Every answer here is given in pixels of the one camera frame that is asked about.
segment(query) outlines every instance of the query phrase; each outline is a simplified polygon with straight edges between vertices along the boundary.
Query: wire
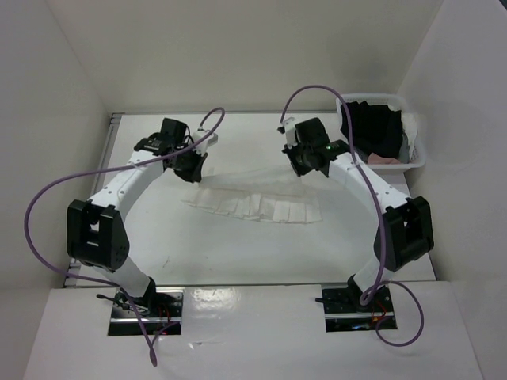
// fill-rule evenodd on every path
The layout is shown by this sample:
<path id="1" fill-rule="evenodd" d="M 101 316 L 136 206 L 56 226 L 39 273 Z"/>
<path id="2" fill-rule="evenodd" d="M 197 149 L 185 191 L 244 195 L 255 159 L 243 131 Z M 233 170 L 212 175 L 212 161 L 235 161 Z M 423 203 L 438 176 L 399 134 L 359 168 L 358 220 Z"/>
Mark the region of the wire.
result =
<path id="1" fill-rule="evenodd" d="M 288 106 L 291 104 L 291 102 L 295 98 L 295 96 L 298 93 L 303 92 L 305 89 L 324 89 L 324 90 L 332 93 L 335 97 L 337 97 L 340 100 L 340 102 L 343 105 L 343 108 L 345 110 L 345 116 L 347 118 L 347 124 L 349 125 L 350 154 L 352 155 L 353 163 L 356 164 L 357 163 L 357 156 L 356 156 L 356 148 L 354 146 L 354 141 L 353 141 L 352 118 L 350 117 L 349 106 L 347 105 L 347 102 L 345 101 L 345 99 L 340 95 L 340 93 L 337 90 L 332 89 L 331 87 L 329 87 L 327 85 L 305 85 L 304 87 L 301 87 L 300 89 L 297 89 L 288 98 L 287 103 L 285 103 L 284 110 L 282 111 L 282 114 L 281 114 L 281 117 L 280 117 L 280 122 L 281 123 L 284 122 L 284 120 L 285 120 L 285 114 L 287 113 Z M 373 283 L 373 286 L 369 287 L 366 291 L 364 291 L 363 294 L 359 298 L 360 304 L 362 306 L 366 306 L 368 303 L 370 303 L 370 301 L 373 299 L 373 297 L 375 297 L 375 293 L 378 291 L 379 287 L 381 287 L 383 284 L 386 283 L 386 282 L 382 281 L 382 274 L 383 274 L 383 269 L 384 269 L 384 267 L 386 265 L 386 255 L 387 255 L 386 227 L 385 227 L 384 221 L 383 221 L 382 209 L 380 207 L 380 202 L 377 199 L 377 196 L 375 194 L 375 189 L 373 188 L 373 185 L 372 185 L 371 181 L 368 179 L 368 176 L 364 172 L 364 170 L 361 167 L 361 165 L 356 165 L 356 167 L 357 167 L 357 170 L 359 170 L 360 175 L 363 177 L 364 183 L 368 187 L 370 195 L 372 196 L 372 199 L 373 199 L 373 203 L 375 204 L 375 211 L 376 211 L 377 217 L 379 219 L 379 232 L 380 232 L 380 266 L 379 266 L 379 271 L 377 272 L 377 276 L 375 278 L 375 282 Z M 409 342 L 406 342 L 406 344 L 396 344 L 396 343 L 389 342 L 389 341 L 385 340 L 384 338 L 382 338 L 380 336 L 380 334 L 378 332 L 378 329 L 376 329 L 376 331 L 377 331 L 377 335 L 380 337 L 380 339 L 384 343 L 389 344 L 391 346 L 395 346 L 395 347 L 403 347 L 403 346 L 407 346 L 409 344 L 412 344 L 421 335 L 422 329 L 423 329 L 423 326 L 424 326 L 425 317 L 424 317 L 424 314 L 422 312 L 421 304 L 416 299 L 414 293 L 412 293 L 405 285 L 402 285 L 401 283 L 398 283 L 398 282 L 395 282 L 395 281 L 391 281 L 391 283 L 399 285 L 399 286 L 403 287 L 404 289 L 406 289 L 407 291 L 409 291 L 410 295 L 412 296 L 412 298 L 416 302 L 416 305 L 417 305 L 417 307 L 419 309 L 419 314 L 421 316 L 421 327 L 419 329 L 420 331 L 415 336 L 415 339 L 409 340 Z"/>
<path id="2" fill-rule="evenodd" d="M 70 180 L 73 180 L 75 178 L 80 178 L 80 177 L 93 176 L 93 175 L 97 175 L 97 174 L 113 173 L 113 172 L 120 172 L 120 171 L 123 171 L 123 170 L 134 169 L 134 168 L 136 168 L 138 166 L 144 166 L 144 165 L 148 165 L 148 164 L 151 164 L 151 163 L 154 163 L 154 162 L 159 162 L 159 161 L 175 158 L 175 157 L 179 156 L 180 154 L 183 154 L 185 152 L 188 152 L 188 151 L 192 150 L 193 148 L 195 148 L 196 146 L 198 146 L 199 144 L 201 144 L 204 140 L 206 140 L 208 137 L 210 137 L 216 131 L 216 129 L 219 127 L 219 125 L 222 123 L 223 118 L 225 117 L 225 109 L 223 109 L 222 107 L 217 107 L 217 108 L 212 109 L 210 112 L 208 112 L 204 116 L 204 118 L 200 122 L 200 126 L 202 127 L 203 124 L 208 119 L 208 117 L 212 113 L 215 113 L 217 111 L 220 111 L 220 118 L 218 119 L 218 121 L 216 122 L 216 124 L 213 126 L 213 128 L 210 129 L 201 139 L 198 139 L 196 142 L 194 142 L 191 145 L 188 145 L 187 147 L 183 148 L 182 150 L 179 150 L 177 152 L 173 152 L 171 154 L 167 154 L 165 156 L 156 157 L 156 158 L 153 158 L 151 160 L 146 160 L 146 161 L 138 162 L 138 163 L 136 163 L 134 165 L 125 165 L 125 166 L 118 166 L 118 167 L 115 167 L 115 168 L 90 170 L 88 172 L 71 174 L 71 175 L 59 178 L 58 180 L 54 180 L 50 184 L 47 184 L 41 190 L 39 190 L 39 192 L 37 194 L 35 194 L 35 196 L 33 197 L 33 199 L 30 201 L 29 205 L 27 206 L 26 212 L 25 212 L 25 218 L 24 218 L 24 221 L 23 221 L 23 229 L 24 229 L 24 232 L 25 232 L 26 242 L 28 243 L 29 248 L 32 251 L 33 255 L 36 257 L 36 259 L 39 260 L 44 266 L 46 266 L 47 268 L 51 269 L 53 272 L 56 272 L 56 273 L 58 273 L 60 275 L 63 275 L 63 276 L 66 276 L 66 277 L 71 277 L 71 278 L 74 278 L 74 279 L 85 279 L 87 281 L 94 281 L 96 283 L 103 283 L 104 285 L 109 285 L 111 287 L 119 287 L 120 285 L 118 285 L 117 283 L 114 283 L 112 281 L 108 281 L 108 280 L 105 280 L 105 279 L 96 279 L 94 277 L 89 277 L 89 276 L 86 276 L 86 275 L 76 275 L 74 273 L 70 273 L 70 272 L 68 272 L 66 270 L 57 268 L 55 265 L 51 264 L 49 261 L 47 261 L 46 259 L 44 259 L 42 257 L 42 255 L 39 253 L 39 251 L 37 250 L 36 246 L 33 244 L 32 235 L 30 233 L 30 215 L 32 214 L 33 207 L 35 206 L 35 204 L 37 203 L 37 201 L 40 199 L 40 197 L 47 190 L 49 190 L 50 188 L 54 188 L 56 185 L 62 184 L 63 182 L 70 181 Z M 155 333 L 155 338 L 153 339 L 153 341 L 150 341 L 150 338 L 148 337 L 146 328 L 144 327 L 144 323 L 143 323 L 143 321 L 141 319 L 141 315 L 140 315 L 140 313 L 139 313 L 139 311 L 137 309 L 137 306 L 134 303 L 134 300 L 127 293 L 127 291 L 124 288 L 120 287 L 120 291 L 125 295 L 125 297 L 127 298 L 128 302 L 131 305 L 132 310 L 134 311 L 134 314 L 135 314 L 135 316 L 137 318 L 137 321 L 139 322 L 139 327 L 141 328 L 141 332 L 143 333 L 144 339 L 146 340 L 146 342 L 148 344 L 148 347 L 150 349 L 150 361 L 151 361 L 151 364 L 153 364 L 153 366 L 156 367 L 157 366 L 157 356 L 155 354 L 153 345 L 154 345 L 154 342 L 156 341 L 156 338 L 158 338 L 158 336 L 160 335 L 160 332 L 158 332 L 158 334 Z M 165 331 L 168 327 L 169 326 L 166 326 L 161 331 Z"/>

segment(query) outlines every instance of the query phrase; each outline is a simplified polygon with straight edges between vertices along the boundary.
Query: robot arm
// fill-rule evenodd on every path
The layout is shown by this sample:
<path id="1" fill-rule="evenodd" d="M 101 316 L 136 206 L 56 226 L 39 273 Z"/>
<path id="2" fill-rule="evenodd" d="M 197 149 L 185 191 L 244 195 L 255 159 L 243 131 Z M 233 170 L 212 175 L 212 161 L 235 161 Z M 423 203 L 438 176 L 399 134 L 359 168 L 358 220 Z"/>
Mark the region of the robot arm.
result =
<path id="1" fill-rule="evenodd" d="M 295 123 L 287 119 L 278 128 L 287 138 L 282 150 L 298 176 L 315 169 L 347 188 L 376 216 L 372 208 L 372 196 L 357 170 L 357 165 L 368 176 L 375 189 L 383 212 L 386 229 L 386 263 L 382 280 L 390 279 L 405 264 L 433 248 L 433 229 L 428 202 L 418 197 L 411 199 L 368 168 L 361 160 L 356 164 L 349 153 L 349 146 L 337 140 L 331 142 L 326 129 L 318 118 Z M 359 299 L 362 292 L 371 287 L 380 266 L 380 236 L 377 230 L 372 257 L 348 282 L 349 289 Z"/>
<path id="2" fill-rule="evenodd" d="M 131 169 L 119 172 L 87 201 L 75 200 L 67 209 L 68 254 L 119 284 L 146 312 L 156 297 L 155 284 L 128 257 L 130 246 L 124 221 L 151 182 L 168 168 L 184 181 L 201 181 L 201 169 L 208 156 L 206 150 L 218 141 L 217 135 L 175 158 L 138 165 L 185 148 L 188 146 L 185 141 L 197 141 L 206 133 L 200 129 L 189 136 L 187 131 L 186 124 L 164 119 L 160 132 L 135 146 L 126 165 Z"/>

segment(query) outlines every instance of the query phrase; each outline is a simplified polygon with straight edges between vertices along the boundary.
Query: folded white cloth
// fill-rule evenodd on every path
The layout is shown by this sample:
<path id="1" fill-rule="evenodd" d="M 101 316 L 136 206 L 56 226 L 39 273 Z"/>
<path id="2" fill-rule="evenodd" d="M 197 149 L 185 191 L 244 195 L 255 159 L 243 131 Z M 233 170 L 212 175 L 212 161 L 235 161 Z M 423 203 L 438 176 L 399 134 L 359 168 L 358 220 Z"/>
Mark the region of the folded white cloth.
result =
<path id="1" fill-rule="evenodd" d="M 289 165 L 203 177 L 183 202 L 203 211 L 245 220 L 320 222 L 318 199 Z"/>

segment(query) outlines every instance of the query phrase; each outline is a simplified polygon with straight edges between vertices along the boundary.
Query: plastic basket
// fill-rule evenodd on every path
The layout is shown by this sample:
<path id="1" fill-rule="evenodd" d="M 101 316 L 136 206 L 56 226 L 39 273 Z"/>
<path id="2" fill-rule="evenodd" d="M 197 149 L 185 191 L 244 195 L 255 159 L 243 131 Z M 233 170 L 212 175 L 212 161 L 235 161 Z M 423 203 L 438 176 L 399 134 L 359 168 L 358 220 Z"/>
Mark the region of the plastic basket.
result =
<path id="1" fill-rule="evenodd" d="M 402 112 L 412 112 L 405 99 L 398 95 L 390 95 L 387 93 L 348 93 L 342 95 L 343 99 L 347 102 L 353 101 L 367 101 L 369 105 L 390 105 L 393 108 L 400 109 Z M 338 123 L 341 127 L 341 102 L 339 99 L 336 100 L 336 106 L 338 110 Z M 422 145 L 422 141 L 419 137 L 420 133 L 417 133 L 417 137 L 414 143 L 414 152 L 410 157 L 410 163 L 400 165 L 368 165 L 372 170 L 377 173 L 403 173 L 408 169 L 421 168 L 426 163 L 426 151 Z"/>

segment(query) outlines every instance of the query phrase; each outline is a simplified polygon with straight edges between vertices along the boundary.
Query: purple cable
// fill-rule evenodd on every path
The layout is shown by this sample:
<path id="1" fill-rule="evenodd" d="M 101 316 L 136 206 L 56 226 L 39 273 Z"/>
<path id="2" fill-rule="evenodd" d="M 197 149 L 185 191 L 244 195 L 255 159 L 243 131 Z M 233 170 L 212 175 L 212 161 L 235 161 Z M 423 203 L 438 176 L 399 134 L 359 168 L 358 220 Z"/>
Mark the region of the purple cable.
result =
<path id="1" fill-rule="evenodd" d="M 56 266 L 54 266 L 53 264 L 51 264 L 50 262 L 48 262 L 46 259 L 44 259 L 42 257 L 42 255 L 40 255 L 40 253 L 37 250 L 37 248 L 35 247 L 35 245 L 33 244 L 32 236 L 30 234 L 30 215 L 32 214 L 33 207 L 35 206 L 35 204 L 37 203 L 37 201 L 39 200 L 39 198 L 47 190 L 49 190 L 50 188 L 54 188 L 57 184 L 62 184 L 63 182 L 66 182 L 66 181 L 69 181 L 69 180 L 73 180 L 75 178 L 80 178 L 80 177 L 93 176 L 93 175 L 96 175 L 96 174 L 111 173 L 111 172 L 120 172 L 122 170 L 134 169 L 137 166 L 148 165 L 148 164 L 151 164 L 153 162 L 159 162 L 159 161 L 162 161 L 162 160 L 167 160 L 167 159 L 175 158 L 175 157 L 179 156 L 180 154 L 183 154 L 185 152 L 188 152 L 188 151 L 192 150 L 197 145 L 201 144 L 204 140 L 206 140 L 208 137 L 210 137 L 216 131 L 216 129 L 219 127 L 219 125 L 222 123 L 222 120 L 225 117 L 225 109 L 223 109 L 222 107 L 217 107 L 217 108 L 212 109 L 210 112 L 208 112 L 206 114 L 206 116 L 202 119 L 202 121 L 200 122 L 199 125 L 202 127 L 203 124 L 208 119 L 208 117 L 212 113 L 215 113 L 217 111 L 220 111 L 221 115 L 220 115 L 219 120 L 213 126 L 213 128 L 210 131 L 208 131 L 201 139 L 199 139 L 199 140 L 195 141 L 194 143 L 188 145 L 186 148 L 183 148 L 182 150 L 179 150 L 179 151 L 171 153 L 171 154 L 167 154 L 165 156 L 153 158 L 151 160 L 138 162 L 138 163 L 136 163 L 134 165 L 118 166 L 116 168 L 91 170 L 89 172 L 82 172 L 82 173 L 71 174 L 69 176 L 65 176 L 65 177 L 59 178 L 58 180 L 54 180 L 50 184 L 47 184 L 46 186 L 44 186 L 33 197 L 33 199 L 30 201 L 28 207 L 26 208 L 25 219 L 24 219 L 24 222 L 23 222 L 23 227 L 24 227 L 24 231 L 25 231 L 26 241 L 27 241 L 27 243 L 28 243 L 28 245 L 30 247 L 30 250 L 32 250 L 33 255 L 36 257 L 36 259 L 39 260 L 42 264 L 44 264 L 47 268 L 51 269 L 53 272 L 59 273 L 60 275 L 63 275 L 63 276 L 66 276 L 66 277 L 71 277 L 71 278 L 74 278 L 74 279 L 85 279 L 87 281 L 94 281 L 96 283 L 103 283 L 103 284 L 109 285 L 111 287 L 118 287 L 119 285 L 117 283 L 112 282 L 112 281 L 107 281 L 105 279 L 95 279 L 94 277 L 88 277 L 86 275 L 75 275 L 74 273 L 69 273 L 69 272 L 67 272 L 67 271 L 65 271 L 63 269 L 57 268 Z M 120 291 L 125 294 L 125 297 L 127 297 L 128 302 L 131 304 L 131 307 L 134 310 L 135 316 L 137 317 L 137 321 L 139 322 L 139 327 L 141 328 L 141 332 L 143 333 L 144 339 L 146 340 L 146 342 L 148 344 L 148 347 L 150 348 L 150 360 L 151 360 L 151 363 L 153 364 L 154 367 L 156 367 L 157 366 L 157 356 L 155 354 L 153 345 L 154 345 L 154 342 L 156 341 L 156 338 L 162 333 L 162 331 L 164 331 L 165 329 L 167 329 L 169 326 L 166 326 L 164 329 L 162 329 L 160 332 L 158 332 L 158 334 L 155 333 L 155 338 L 153 339 L 153 342 L 151 342 L 150 338 L 148 337 L 147 331 L 146 331 L 146 329 L 144 327 L 144 323 L 143 323 L 143 321 L 141 319 L 141 315 L 139 314 L 139 311 L 137 310 L 137 307 L 135 306 L 135 303 L 134 303 L 132 297 L 127 293 L 127 291 L 125 291 L 124 288 L 121 287 Z"/>
<path id="2" fill-rule="evenodd" d="M 295 98 L 295 96 L 298 93 L 303 92 L 305 89 L 324 89 L 324 90 L 329 91 L 330 93 L 332 93 L 343 104 L 343 108 L 345 110 L 345 116 L 347 118 L 347 124 L 349 125 L 350 154 L 352 155 L 352 160 L 353 160 L 354 164 L 356 164 L 357 163 L 356 148 L 354 147 L 352 118 L 350 117 L 349 106 L 347 105 L 347 102 L 345 101 L 345 99 L 335 89 L 332 89 L 331 87 L 329 87 L 327 85 L 305 85 L 304 87 L 301 87 L 300 89 L 297 89 L 288 98 L 287 103 L 285 104 L 284 110 L 282 111 L 282 115 L 280 117 L 280 122 L 281 123 L 284 122 L 284 120 L 285 120 L 285 114 L 287 113 L 288 106 L 291 104 L 291 102 Z M 386 283 L 388 283 L 386 281 L 382 281 L 382 274 L 383 274 L 383 269 L 384 269 L 384 267 L 386 265 L 386 255 L 387 255 L 387 253 L 386 253 L 386 251 L 387 251 L 387 247 L 386 247 L 386 227 L 385 227 L 384 222 L 383 222 L 382 209 L 380 207 L 379 200 L 377 199 L 377 197 L 375 195 L 375 189 L 373 188 L 373 185 L 372 185 L 371 181 L 368 179 L 368 176 L 364 172 L 364 170 L 361 167 L 361 165 L 357 165 L 356 167 L 359 170 L 360 175 L 363 177 L 364 183 L 368 187 L 368 190 L 369 190 L 370 194 L 372 195 L 373 203 L 375 204 L 375 211 L 376 211 L 377 217 L 379 219 L 379 231 L 380 231 L 380 266 L 379 266 L 379 271 L 377 272 L 377 276 L 375 278 L 375 282 L 373 283 L 373 285 L 371 287 L 369 287 L 366 291 L 364 291 L 363 294 L 359 298 L 360 304 L 363 305 L 363 306 L 365 306 L 368 303 L 370 303 L 370 301 L 373 299 L 373 297 L 375 297 L 375 293 L 378 291 L 379 287 L 382 286 L 382 285 L 385 285 Z M 413 339 L 409 340 L 408 342 L 400 343 L 400 344 L 389 342 L 386 339 L 384 339 L 383 337 L 381 337 L 381 335 L 379 334 L 379 324 L 380 324 L 381 321 L 377 323 L 377 326 L 375 327 L 375 330 L 376 330 L 377 335 L 379 336 L 379 338 L 382 340 L 382 342 L 384 342 L 386 344 L 389 344 L 389 345 L 395 346 L 395 347 L 408 346 L 409 344 L 412 344 L 414 341 L 416 341 L 419 338 L 419 336 L 421 335 L 422 329 L 424 328 L 424 319 L 425 319 L 425 317 L 424 317 L 424 314 L 422 312 L 421 304 L 416 299 L 414 293 L 412 293 L 412 291 L 410 291 L 409 288 L 406 287 L 405 285 L 403 285 L 402 283 L 398 283 L 396 281 L 391 281 L 391 283 L 395 283 L 396 285 L 399 285 L 400 287 L 403 287 L 405 290 L 407 290 L 410 293 L 410 295 L 412 296 L 412 298 L 416 302 L 416 305 L 417 305 L 417 307 L 419 309 L 419 314 L 421 315 L 421 327 L 419 328 L 419 332 L 417 333 L 417 335 Z"/>

